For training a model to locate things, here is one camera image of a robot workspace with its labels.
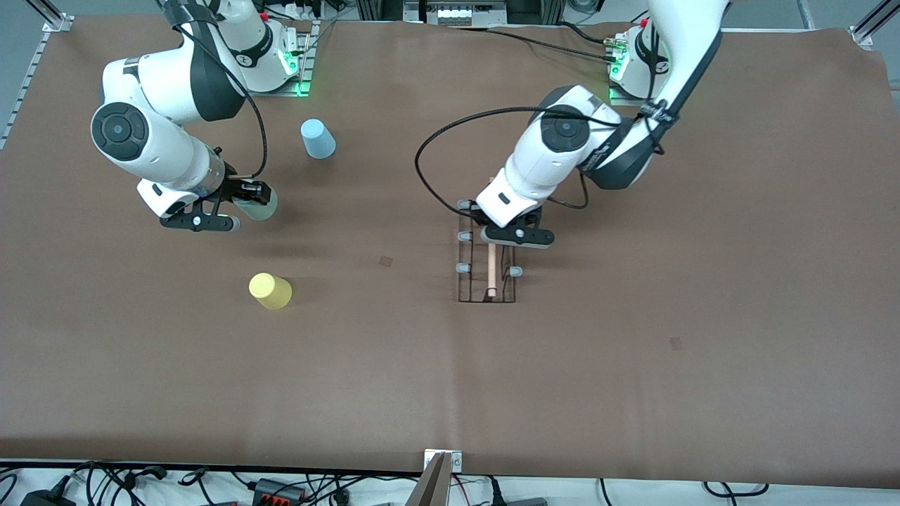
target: electrical cable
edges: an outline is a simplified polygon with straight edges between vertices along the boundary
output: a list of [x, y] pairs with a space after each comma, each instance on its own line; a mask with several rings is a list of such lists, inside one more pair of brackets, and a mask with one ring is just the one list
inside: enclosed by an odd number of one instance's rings
[[197, 483], [198, 485], [200, 485], [200, 492], [203, 494], [203, 498], [206, 500], [206, 503], [210, 506], [215, 506], [216, 503], [212, 501], [210, 494], [206, 491], [206, 485], [203, 484], [203, 477], [207, 472], [209, 472], [209, 469], [207, 467], [201, 467], [196, 471], [192, 471], [182, 476], [181, 479], [178, 480], [178, 484], [184, 487], [189, 487], [194, 483]]
[[579, 37], [581, 37], [585, 41], [591, 41], [591, 42], [594, 42], [595, 44], [602, 44], [604, 47], [606, 47], [606, 43], [603, 41], [603, 39], [598, 39], [597, 37], [591, 37], [590, 35], [585, 33], [581, 28], [579, 28], [578, 25], [575, 23], [561, 21], [561, 22], [559, 22], [559, 25], [565, 26], [566, 28], [571, 28], [575, 33], [578, 34]]
[[293, 16], [288, 15], [287, 12], [279, 13], [278, 11], [276, 11], [275, 9], [273, 9], [272, 7], [270, 7], [268, 5], [263, 5], [263, 9], [267, 10], [268, 12], [270, 12], [272, 14], [282, 16], [284, 19], [290, 20], [291, 22], [302, 21]]
[[599, 60], [605, 61], [605, 62], [607, 62], [607, 63], [613, 63], [613, 62], [616, 61], [616, 59], [614, 59], [614, 58], [611, 57], [611, 56], [607, 56], [607, 55], [599, 55], [599, 54], [595, 54], [595, 53], [588, 53], [587, 51], [574, 50], [574, 49], [572, 49], [572, 48], [566, 48], [566, 47], [564, 47], [564, 46], [557, 46], [556, 44], [551, 44], [550, 42], [538, 41], [538, 40], [536, 40], [536, 39], [529, 39], [528, 37], [523, 37], [523, 36], [521, 36], [521, 35], [516, 35], [515, 33], [509, 33], [509, 32], [495, 32], [494, 30], [491, 30], [491, 29], [488, 29], [486, 32], [487, 32], [487, 33], [495, 33], [495, 34], [497, 34], [497, 35], [503, 35], [504, 37], [511, 37], [511, 38], [517, 39], [517, 40], [519, 40], [519, 41], [525, 41], [525, 42], [528, 42], [528, 43], [531, 43], [531, 44], [536, 44], [536, 45], [538, 45], [538, 46], [544, 46], [544, 47], [546, 47], [546, 48], [550, 48], [550, 49], [553, 49], [553, 50], [565, 51], [565, 52], [571, 53], [571, 54], [577, 54], [577, 55], [581, 55], [581, 56], [586, 56], [586, 57], [588, 57], [588, 58], [599, 59]]
[[727, 499], [730, 501], [732, 506], [737, 506], [737, 498], [739, 497], [759, 497], [764, 493], [769, 491], [769, 484], [763, 483], [762, 488], [755, 492], [734, 492], [728, 483], [719, 482], [722, 485], [722, 488], [725, 489], [725, 493], [716, 492], [709, 487], [709, 482], [703, 482], [703, 490], [705, 490], [710, 495], [718, 497], [719, 499]]
[[562, 207], [568, 207], [569, 209], [574, 209], [576, 211], [580, 211], [588, 207], [589, 197], [588, 197], [588, 184], [584, 180], [584, 173], [579, 171], [578, 178], [581, 181], [581, 192], [584, 194], [584, 203], [581, 205], [576, 205], [574, 203], [568, 203], [563, 200], [557, 200], [553, 197], [547, 197], [547, 202], [552, 202]]
[[441, 127], [439, 130], [437, 130], [436, 132], [432, 133], [427, 139], [425, 139], [424, 142], [422, 142], [421, 146], [418, 147], [418, 151], [416, 151], [416, 157], [413, 159], [413, 163], [416, 166], [416, 174], [418, 174], [418, 178], [422, 181], [422, 185], [425, 186], [425, 189], [427, 189], [428, 192], [431, 193], [431, 195], [434, 196], [438, 202], [440, 202], [442, 205], [444, 205], [445, 208], [450, 210], [450, 212], [459, 214], [460, 216], [463, 216], [466, 218], [471, 218], [471, 219], [476, 218], [476, 216], [470, 212], [463, 212], [463, 211], [460, 211], [459, 209], [456, 209], [455, 207], [453, 207], [452, 205], [447, 203], [447, 201], [444, 200], [439, 194], [437, 194], [435, 189], [428, 183], [425, 176], [422, 174], [422, 167], [419, 165], [419, 159], [422, 157], [422, 153], [425, 151], [425, 148], [429, 144], [431, 144], [431, 142], [433, 142], [441, 134], [443, 134], [444, 132], [446, 132], [450, 129], [453, 129], [455, 127], [458, 127], [459, 125], [462, 125], [462, 124], [465, 124], [468, 122], [472, 122], [474, 120], [479, 120], [481, 118], [487, 118], [488, 116], [496, 116], [498, 114], [505, 114], [505, 113], [552, 113], [553, 115], [551, 117], [554, 117], [554, 118], [568, 118], [568, 119], [573, 119], [573, 120], [585, 120], [588, 122], [594, 122], [594, 123], [604, 125], [607, 127], [612, 127], [612, 128], [619, 126], [619, 123], [604, 122], [604, 121], [598, 120], [596, 118], [592, 118], [590, 116], [585, 116], [584, 114], [567, 113], [564, 111], [560, 111], [558, 109], [550, 109], [550, 108], [546, 108], [546, 107], [505, 107], [502, 109], [491, 109], [490, 111], [484, 111], [482, 113], [472, 114], [472, 115], [464, 117], [463, 119], [448, 123], [447, 125]]
[[9, 494], [13, 493], [15, 485], [19, 483], [19, 476], [16, 474], [7, 474], [6, 476], [0, 477], [0, 483], [5, 482], [6, 480], [10, 480], [11, 482], [9, 483], [9, 488], [6, 489], [6, 492], [0, 496], [0, 504], [3, 504], [9, 497]]
[[231, 475], [234, 476], [234, 479], [238, 480], [240, 482], [240, 484], [244, 485], [247, 488], [250, 488], [251, 482], [245, 482], [244, 480], [241, 480], [240, 476], [238, 476], [238, 474], [235, 473], [234, 471], [231, 471]]
[[637, 16], [635, 16], [633, 20], [629, 21], [629, 23], [634, 23], [634, 22], [636, 22], [637, 20], [639, 20], [639, 19], [641, 19], [642, 17], [644, 17], [644, 14], [647, 14], [647, 13], [649, 13], [649, 12], [650, 12], [649, 10], [643, 11], [642, 13], [638, 14]]
[[102, 470], [106, 473], [106, 475], [109, 476], [110, 479], [112, 479], [112, 481], [113, 481], [115, 484], [119, 485], [119, 488], [118, 488], [118, 489], [116, 490], [116, 492], [112, 495], [112, 504], [115, 504], [115, 498], [116, 498], [116, 496], [119, 494], [119, 492], [121, 492], [121, 491], [124, 490], [124, 491], [129, 495], [129, 497], [131, 498], [131, 504], [132, 504], [132, 506], [133, 506], [134, 504], [139, 504], [140, 506], [147, 506], [147, 504], [146, 504], [144, 501], [142, 501], [142, 500], [140, 499], [140, 497], [138, 497], [137, 495], [135, 495], [135, 493], [131, 490], [131, 487], [129, 487], [129, 486], [128, 486], [128, 485], [127, 485], [120, 477], [119, 477], [118, 473], [114, 472], [114, 470], [113, 470], [111, 467], [109, 467], [109, 466], [107, 466], [107, 465], [104, 465], [103, 463], [100, 463], [100, 462], [93, 462], [93, 461], [92, 461], [92, 462], [89, 462], [89, 463], [86, 463], [86, 464], [89, 465], [89, 466], [96, 466], [96, 467], [102, 469]]
[[204, 46], [203, 43], [198, 41], [197, 38], [194, 37], [192, 34], [188, 33], [187, 30], [185, 30], [184, 28], [181, 27], [181, 25], [177, 25], [175, 27], [175, 29], [178, 32], [180, 32], [182, 35], [184, 35], [187, 39], [189, 39], [194, 44], [196, 44], [201, 50], [203, 50], [204, 53], [206, 53], [207, 56], [209, 56], [212, 59], [212, 61], [216, 62], [216, 65], [218, 65], [222, 70], [224, 70], [226, 74], [228, 74], [228, 76], [231, 78], [232, 82], [240, 89], [240, 92], [244, 94], [244, 98], [246, 98], [247, 102], [250, 103], [250, 107], [253, 108], [253, 114], [256, 115], [256, 122], [259, 123], [259, 137], [260, 137], [261, 141], [263, 142], [263, 159], [262, 159], [262, 161], [259, 162], [259, 168], [253, 174], [251, 174], [249, 176], [228, 176], [228, 178], [229, 179], [254, 179], [256, 177], [259, 177], [259, 175], [262, 174], [264, 170], [266, 170], [266, 162], [268, 161], [268, 158], [269, 158], [269, 147], [268, 147], [268, 142], [266, 140], [266, 125], [263, 123], [263, 115], [260, 114], [259, 108], [257, 107], [257, 103], [253, 100], [253, 97], [250, 95], [250, 92], [247, 90], [247, 88], [244, 87], [244, 85], [242, 85], [240, 83], [238, 78], [235, 77], [235, 75], [229, 70], [229, 68], [226, 67], [225, 64], [222, 63], [216, 55], [212, 54], [212, 51], [209, 48]]
[[113, 479], [110, 478], [109, 475], [106, 476], [105, 480], [107, 480], [106, 485], [103, 486], [103, 489], [100, 491], [100, 496], [97, 498], [98, 505], [102, 505], [104, 503], [104, 497], [106, 496], [106, 491], [109, 490], [110, 485], [113, 484]]
[[506, 501], [503, 499], [503, 491], [500, 489], [500, 483], [497, 481], [497, 478], [488, 475], [488, 479], [490, 480], [490, 488], [493, 490], [494, 500], [490, 502], [491, 506], [507, 506]]
[[455, 479], [456, 482], [459, 483], [459, 492], [462, 493], [463, 499], [465, 499], [465, 506], [472, 506], [472, 502], [469, 501], [469, 494], [465, 492], [465, 486], [463, 485], [463, 482], [459, 480], [459, 476], [454, 474], [453, 479]]
[[341, 12], [335, 13], [335, 16], [333, 18], [331, 18], [331, 23], [329, 23], [328, 26], [325, 27], [325, 29], [323, 29], [321, 32], [319, 32], [319, 36], [316, 37], [316, 40], [313, 41], [313, 43], [309, 46], [309, 48], [306, 49], [306, 52], [310, 52], [311, 50], [316, 49], [316, 46], [319, 45], [319, 41], [322, 40], [322, 37], [325, 37], [325, 34], [328, 33], [329, 30], [331, 30], [331, 28], [335, 25], [335, 23], [337, 23], [340, 20], [340, 18], [344, 17], [349, 12], [351, 12], [351, 11], [349, 9], [347, 9], [346, 12], [341, 11]]
[[[660, 49], [660, 34], [656, 32], [656, 26], [651, 25], [650, 28], [650, 63], [648, 64], [650, 70], [650, 89], [647, 90], [647, 100], [644, 102], [647, 105], [653, 104], [653, 89], [656, 87], [656, 57], [658, 56], [658, 52]], [[637, 114], [635, 117], [636, 120], [641, 119], [643, 115]], [[643, 124], [647, 127], [647, 136], [650, 138], [650, 142], [653, 144], [653, 153], [657, 155], [665, 155], [666, 150], [660, 144], [660, 140], [653, 133], [653, 129], [650, 128], [650, 118], [644, 116]]]
[[603, 501], [607, 503], [607, 506], [613, 506], [612, 501], [609, 500], [609, 495], [607, 494], [607, 483], [606, 480], [600, 478], [600, 490], [603, 492]]

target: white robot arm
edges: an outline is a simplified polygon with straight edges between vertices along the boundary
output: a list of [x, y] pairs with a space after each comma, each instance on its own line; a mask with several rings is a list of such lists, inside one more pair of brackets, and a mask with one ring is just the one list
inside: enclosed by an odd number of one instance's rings
[[[181, 46], [120, 59], [103, 70], [102, 105], [91, 120], [94, 144], [112, 163], [141, 178], [139, 194], [169, 228], [237, 230], [236, 217], [219, 214], [221, 202], [233, 202], [254, 220], [275, 211], [277, 197], [268, 185], [234, 179], [237, 171], [222, 160], [220, 149], [210, 148], [182, 128], [189, 122], [234, 117], [245, 100], [241, 89], [247, 88], [245, 74], [268, 75], [274, 82], [286, 72], [280, 64], [262, 64], [277, 48], [258, 14], [255, 19], [234, 14], [252, 9], [252, 2], [226, 4], [232, 10], [227, 25], [233, 38], [239, 38], [236, 33], [242, 30], [242, 43], [270, 40], [261, 53], [266, 44], [254, 45], [251, 52], [259, 58], [253, 65], [239, 65], [234, 54], [247, 49], [233, 50], [226, 44], [217, 13], [202, 0], [168, 0], [164, 15], [183, 34]], [[203, 209], [204, 202], [212, 203], [211, 213]]]
[[474, 217], [486, 225], [482, 237], [549, 247], [554, 236], [539, 228], [541, 206], [576, 167], [603, 189], [636, 181], [716, 54], [726, 5], [727, 0], [650, 0], [654, 24], [644, 29], [656, 30], [668, 50], [668, 77], [656, 102], [648, 100], [635, 119], [622, 119], [583, 86], [553, 90], [540, 104], [553, 112], [535, 114], [506, 165], [475, 200]]

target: table surface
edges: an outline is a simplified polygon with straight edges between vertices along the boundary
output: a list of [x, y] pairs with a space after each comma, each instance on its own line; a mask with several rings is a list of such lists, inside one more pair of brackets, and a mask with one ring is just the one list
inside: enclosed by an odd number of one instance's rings
[[[414, 470], [448, 447], [477, 474], [900, 487], [900, 121], [846, 32], [726, 34], [668, 154], [548, 208], [557, 243], [520, 253], [501, 306], [455, 302], [456, 217], [413, 154], [557, 86], [602, 96], [596, 61], [339, 23], [310, 97], [257, 99], [278, 213], [193, 234], [159, 227], [88, 130], [105, 63], [177, 40], [157, 16], [79, 18], [0, 152], [6, 456]], [[310, 117], [331, 158], [303, 152]], [[448, 132], [424, 170], [473, 197], [526, 121]], [[256, 167], [248, 107], [188, 130]], [[288, 307], [249, 297], [257, 272], [291, 281]]]

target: connector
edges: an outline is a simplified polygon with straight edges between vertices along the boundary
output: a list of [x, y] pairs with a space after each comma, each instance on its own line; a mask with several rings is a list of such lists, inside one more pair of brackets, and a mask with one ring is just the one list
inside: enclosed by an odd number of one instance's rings
[[305, 493], [301, 487], [263, 478], [253, 488], [253, 503], [262, 506], [300, 506]]
[[36, 490], [25, 495], [21, 506], [75, 506], [75, 503], [61, 495], [57, 496], [52, 491]]

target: wooden stick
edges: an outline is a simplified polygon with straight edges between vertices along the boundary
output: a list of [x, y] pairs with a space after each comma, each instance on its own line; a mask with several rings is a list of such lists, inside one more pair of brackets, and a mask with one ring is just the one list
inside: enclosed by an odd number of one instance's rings
[[488, 297], [497, 297], [497, 245], [492, 242], [488, 243]]

